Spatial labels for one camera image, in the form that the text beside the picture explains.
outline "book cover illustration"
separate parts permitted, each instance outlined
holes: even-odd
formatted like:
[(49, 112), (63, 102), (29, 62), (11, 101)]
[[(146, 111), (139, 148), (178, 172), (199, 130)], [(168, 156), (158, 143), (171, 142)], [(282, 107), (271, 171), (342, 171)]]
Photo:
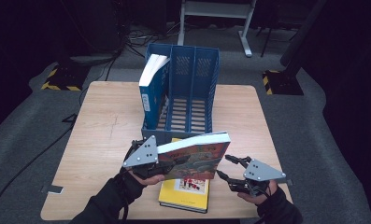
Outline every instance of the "book cover illustration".
[(159, 203), (179, 209), (206, 213), (209, 180), (181, 178), (165, 180), (159, 194)]
[(165, 175), (165, 179), (213, 179), (230, 144), (230, 139), (227, 133), (214, 133), (198, 135), (175, 143), (165, 145), (171, 150), (160, 152), (158, 156), (159, 161), (175, 161), (177, 163)]
[(169, 61), (164, 55), (152, 54), (139, 80), (147, 129), (156, 129), (167, 107)]

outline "yellow book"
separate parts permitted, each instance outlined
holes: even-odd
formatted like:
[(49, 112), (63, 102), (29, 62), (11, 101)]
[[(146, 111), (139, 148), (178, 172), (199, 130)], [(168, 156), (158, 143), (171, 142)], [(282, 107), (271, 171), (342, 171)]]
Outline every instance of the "yellow book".
[(165, 180), (160, 190), (159, 203), (162, 206), (206, 213), (208, 192), (208, 179), (181, 178)]

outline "human hand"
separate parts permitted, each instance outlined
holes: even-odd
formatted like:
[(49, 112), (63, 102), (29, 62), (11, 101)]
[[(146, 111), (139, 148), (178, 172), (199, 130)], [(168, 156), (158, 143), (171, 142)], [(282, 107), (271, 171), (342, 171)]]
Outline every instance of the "human hand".
[(164, 181), (164, 175), (155, 175), (153, 177), (147, 178), (147, 179), (141, 179), (135, 174), (133, 174), (133, 171), (128, 171), (140, 184), (147, 186), (147, 185), (155, 185), (161, 181)]
[[(269, 187), (266, 189), (266, 193), (268, 195), (272, 195), (278, 190), (278, 183), (275, 180), (270, 180)], [(255, 204), (261, 204), (263, 203), (267, 198), (264, 194), (259, 195), (257, 197), (252, 197), (251, 195), (243, 192), (237, 193), (237, 196), (239, 198), (244, 199), (244, 201), (249, 203), (255, 203)]]

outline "metal stand leg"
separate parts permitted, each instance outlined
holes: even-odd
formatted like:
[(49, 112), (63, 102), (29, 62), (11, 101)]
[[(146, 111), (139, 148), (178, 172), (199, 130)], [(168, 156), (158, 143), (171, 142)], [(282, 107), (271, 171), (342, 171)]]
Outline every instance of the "metal stand leg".
[(247, 31), (249, 30), (250, 22), (251, 22), (251, 17), (252, 13), (254, 12), (255, 8), (255, 0), (253, 0), (250, 4), (250, 10), (248, 13), (248, 16), (246, 18), (246, 22), (244, 23), (244, 30), (243, 31), (238, 31), (238, 35), (240, 37), (241, 45), (243, 45), (244, 52), (247, 57), (252, 56), (252, 52), (249, 46), (249, 42), (247, 41)]
[(178, 35), (178, 45), (184, 45), (184, 37), (185, 37), (185, 0), (182, 0), (181, 5), (181, 16), (180, 16), (180, 27), (179, 27), (179, 35)]
[(264, 48), (262, 49), (261, 57), (264, 56), (264, 51), (266, 50), (266, 45), (267, 45), (267, 42), (269, 41), (271, 33), (272, 33), (272, 28), (269, 28), (269, 33), (267, 33), (267, 37), (266, 37), (266, 40), (264, 42)]

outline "chair leg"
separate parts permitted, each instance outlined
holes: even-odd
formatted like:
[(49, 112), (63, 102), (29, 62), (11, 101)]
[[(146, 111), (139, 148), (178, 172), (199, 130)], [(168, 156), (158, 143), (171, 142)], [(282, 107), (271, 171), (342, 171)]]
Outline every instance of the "chair leg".
[(260, 27), (260, 30), (258, 31), (258, 33), (257, 33), (256, 36), (258, 36), (258, 35), (261, 33), (262, 30), (263, 30), (263, 28), (262, 28), (262, 26), (261, 26), (261, 27)]
[(262, 49), (261, 57), (264, 56), (264, 50), (266, 49), (267, 41), (269, 41), (270, 33), (272, 33), (272, 28), (269, 28), (269, 32), (267, 33), (266, 40), (264, 42), (264, 48)]

